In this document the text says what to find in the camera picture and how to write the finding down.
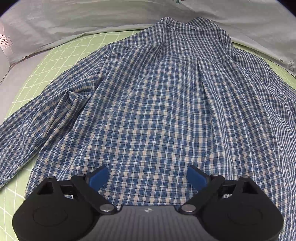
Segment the blue plaid shirt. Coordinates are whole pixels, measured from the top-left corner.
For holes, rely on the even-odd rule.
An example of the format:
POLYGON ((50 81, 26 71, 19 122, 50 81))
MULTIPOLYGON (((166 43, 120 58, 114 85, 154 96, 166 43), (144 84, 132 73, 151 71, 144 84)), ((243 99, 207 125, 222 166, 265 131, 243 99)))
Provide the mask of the blue plaid shirt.
POLYGON ((190 165, 247 174, 295 240, 295 89, 207 19, 161 19, 46 84, 1 125, 1 186, 33 158, 26 195, 106 165, 117 205, 182 204, 190 165))

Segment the green grid cutting mat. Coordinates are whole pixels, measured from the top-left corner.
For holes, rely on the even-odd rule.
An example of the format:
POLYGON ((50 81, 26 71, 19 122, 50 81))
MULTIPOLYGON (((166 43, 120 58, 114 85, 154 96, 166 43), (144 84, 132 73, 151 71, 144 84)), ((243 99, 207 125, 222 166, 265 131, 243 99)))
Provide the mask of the green grid cutting mat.
MULTIPOLYGON (((54 79, 71 68, 92 51, 110 43, 116 43, 132 35, 131 31, 95 34, 81 37, 51 50, 25 81, 17 94, 9 114, 15 113, 26 103, 37 97, 54 79)), ((238 177, 246 167, 238 168, 233 164, 229 169, 222 164, 211 164, 206 160, 193 158, 190 153, 175 153, 167 162, 163 157, 154 161, 141 147, 147 147, 154 140, 152 125, 140 126, 132 132, 139 139, 133 143, 135 151, 120 149, 115 160, 100 157, 101 164, 107 164, 110 177, 102 193, 119 204, 179 204, 194 191, 186 181, 186 165, 196 164, 205 171, 222 170, 226 177, 238 177)), ((269 194, 284 215, 282 240, 295 239, 295 140, 289 140, 281 149, 280 160, 272 164, 255 164, 250 171, 252 178, 269 194)), ((12 218, 24 198, 32 172, 36 169, 37 158, 32 158, 14 178, 1 189, 1 240, 16 240, 12 218)))

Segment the white rounded board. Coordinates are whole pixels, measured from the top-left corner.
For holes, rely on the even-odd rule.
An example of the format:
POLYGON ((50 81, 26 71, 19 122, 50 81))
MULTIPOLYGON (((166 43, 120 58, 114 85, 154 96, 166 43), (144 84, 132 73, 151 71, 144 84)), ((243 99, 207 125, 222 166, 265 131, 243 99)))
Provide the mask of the white rounded board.
POLYGON ((10 63, 2 48, 0 48, 0 82, 3 81, 10 69, 10 63))

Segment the carrot print backdrop sheet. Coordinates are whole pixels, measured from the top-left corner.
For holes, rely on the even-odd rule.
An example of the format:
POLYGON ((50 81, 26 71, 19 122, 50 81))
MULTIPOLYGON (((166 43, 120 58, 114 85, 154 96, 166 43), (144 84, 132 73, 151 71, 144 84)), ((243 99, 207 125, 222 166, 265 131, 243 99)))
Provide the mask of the carrot print backdrop sheet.
POLYGON ((1 16, 1 48, 15 63, 82 35, 146 28, 164 17, 210 19, 295 73, 295 16, 279 1, 18 1, 1 16))

